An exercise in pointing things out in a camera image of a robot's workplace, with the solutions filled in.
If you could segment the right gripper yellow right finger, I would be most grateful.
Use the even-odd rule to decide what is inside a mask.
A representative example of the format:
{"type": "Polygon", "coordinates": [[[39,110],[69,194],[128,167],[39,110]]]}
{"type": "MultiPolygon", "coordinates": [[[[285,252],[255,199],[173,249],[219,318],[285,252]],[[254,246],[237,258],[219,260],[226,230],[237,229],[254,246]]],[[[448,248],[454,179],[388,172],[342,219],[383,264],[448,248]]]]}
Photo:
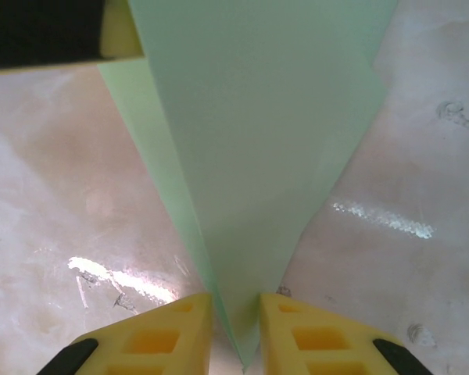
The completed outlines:
{"type": "Polygon", "coordinates": [[[264,375],[433,375],[379,329],[279,294],[260,296],[264,375]]]}

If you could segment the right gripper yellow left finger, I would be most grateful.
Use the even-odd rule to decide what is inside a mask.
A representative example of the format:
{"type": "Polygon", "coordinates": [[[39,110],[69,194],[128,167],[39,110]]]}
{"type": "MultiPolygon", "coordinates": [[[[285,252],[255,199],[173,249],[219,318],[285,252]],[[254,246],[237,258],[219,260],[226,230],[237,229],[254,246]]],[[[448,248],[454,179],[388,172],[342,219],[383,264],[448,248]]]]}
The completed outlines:
{"type": "Polygon", "coordinates": [[[88,332],[40,375],[209,375],[213,302],[198,293],[88,332]]]}

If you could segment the green paper sheet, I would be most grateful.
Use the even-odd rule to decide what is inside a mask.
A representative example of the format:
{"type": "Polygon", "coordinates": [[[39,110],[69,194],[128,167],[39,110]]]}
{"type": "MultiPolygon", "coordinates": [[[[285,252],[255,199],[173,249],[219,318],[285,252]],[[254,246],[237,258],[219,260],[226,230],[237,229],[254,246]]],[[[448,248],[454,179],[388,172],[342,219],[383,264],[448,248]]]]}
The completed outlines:
{"type": "Polygon", "coordinates": [[[274,292],[385,98],[397,0],[113,0],[144,55],[113,101],[243,367],[274,292]]]}

